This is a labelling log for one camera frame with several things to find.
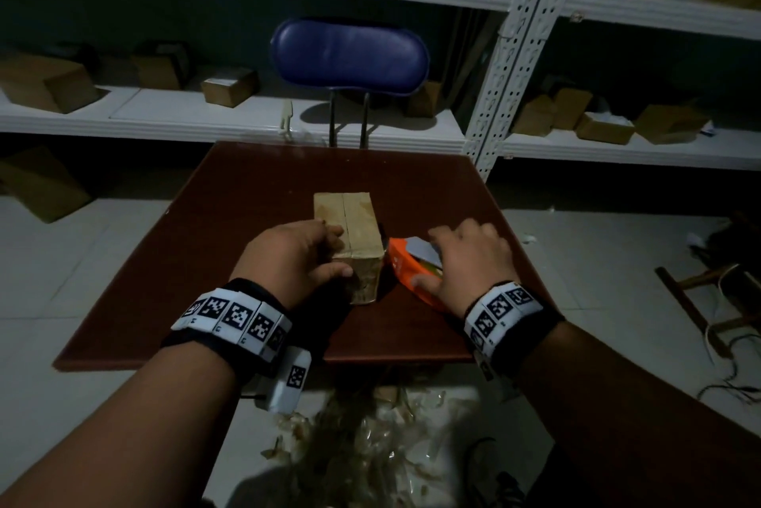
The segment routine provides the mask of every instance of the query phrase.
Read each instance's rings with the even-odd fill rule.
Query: brown table
[[[55,368],[140,367],[199,294],[227,282],[249,240],[272,225],[311,218],[318,191],[369,191],[389,236],[426,237],[434,225],[454,227],[467,217],[491,222],[511,244],[522,281],[549,299],[466,157],[221,142],[109,284]],[[342,318],[324,359],[438,363],[470,361],[471,354],[441,314],[386,280],[377,302]]]

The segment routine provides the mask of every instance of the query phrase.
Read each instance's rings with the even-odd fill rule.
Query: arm
[[[255,281],[292,309],[319,285],[352,274],[346,264],[318,262],[319,250],[337,245],[341,232],[319,221],[268,229],[246,247],[231,279]],[[212,349],[194,341],[160,349],[11,485],[0,506],[191,505],[203,494],[240,392],[233,368]]]
[[[492,225],[465,220],[455,231],[434,228],[431,236],[442,250],[444,278],[419,277],[417,285],[455,315],[464,317],[497,282],[518,282],[509,246]],[[539,314],[525,323],[547,320]],[[510,366],[515,381],[605,504],[757,505],[761,439],[583,330],[550,320],[539,337],[521,335],[526,325],[509,330],[492,364],[498,368],[498,352],[504,356],[508,346],[528,352]]]

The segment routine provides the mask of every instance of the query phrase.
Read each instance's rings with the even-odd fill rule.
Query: hand
[[[494,284],[519,282],[510,246],[492,224],[469,218],[454,231],[442,225],[428,234],[442,250],[444,276],[418,274],[413,285],[439,298],[458,318]]]
[[[319,262],[338,249],[342,233],[340,225],[325,225],[322,220],[266,229],[243,250],[230,279],[243,277],[258,283],[286,309],[293,309],[324,283],[354,273],[348,264]]]

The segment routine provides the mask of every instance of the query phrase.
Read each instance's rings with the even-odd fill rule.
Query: perforated metal upright
[[[468,126],[466,151],[486,180],[566,0],[513,0]]]

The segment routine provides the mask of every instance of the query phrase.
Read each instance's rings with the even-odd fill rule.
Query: person's right arm
[[[518,282],[509,246],[492,225],[466,220],[431,236],[442,250],[444,279],[421,277],[418,285],[455,315],[464,317],[494,284]],[[567,321],[538,342],[514,379],[607,505],[761,502],[760,438]]]

